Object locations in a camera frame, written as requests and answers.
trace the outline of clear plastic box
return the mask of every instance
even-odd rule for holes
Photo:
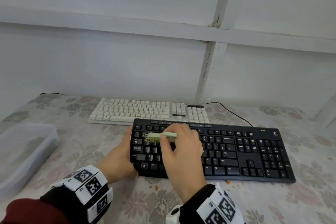
[[[0,134],[0,200],[16,195],[57,145],[52,124],[21,123]]]

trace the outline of white wall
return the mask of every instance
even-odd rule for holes
[[[0,116],[42,92],[191,101],[205,47],[196,40],[0,24]],[[27,97],[8,101],[21,95]]]
[[[297,107],[314,118],[335,92],[335,54],[229,44],[212,101]]]
[[[336,38],[336,0],[244,0],[234,28]]]

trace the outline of black keyboard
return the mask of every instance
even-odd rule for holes
[[[146,142],[146,133],[162,133],[173,122],[135,119],[131,162],[139,175],[167,178],[160,145]],[[277,128],[220,124],[186,124],[199,134],[205,179],[294,183],[295,176]]]

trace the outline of red sleeve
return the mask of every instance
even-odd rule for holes
[[[12,201],[0,224],[69,224],[63,213],[40,200],[23,198]]]

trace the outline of tablecloth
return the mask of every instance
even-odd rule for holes
[[[100,98],[43,94],[0,123],[0,133],[17,123],[57,127],[58,148],[13,199],[39,198],[50,184],[101,160],[118,145],[123,125],[89,124]],[[227,106],[253,126],[279,128],[296,177],[295,184],[221,181],[247,224],[336,224],[336,136],[295,108]],[[246,125],[219,104],[206,105],[214,124]],[[105,223],[165,223],[180,198],[169,180],[139,177],[112,185],[114,199]],[[0,217],[11,200],[0,203]]]

